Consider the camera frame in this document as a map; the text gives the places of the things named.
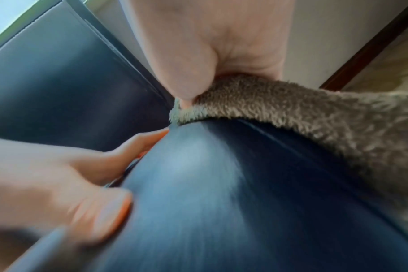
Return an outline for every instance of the wall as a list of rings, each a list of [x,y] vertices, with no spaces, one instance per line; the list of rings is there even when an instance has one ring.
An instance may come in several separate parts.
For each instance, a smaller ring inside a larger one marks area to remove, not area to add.
[[[319,87],[407,6],[408,0],[297,0],[285,79]],[[150,69],[118,0],[96,14]]]

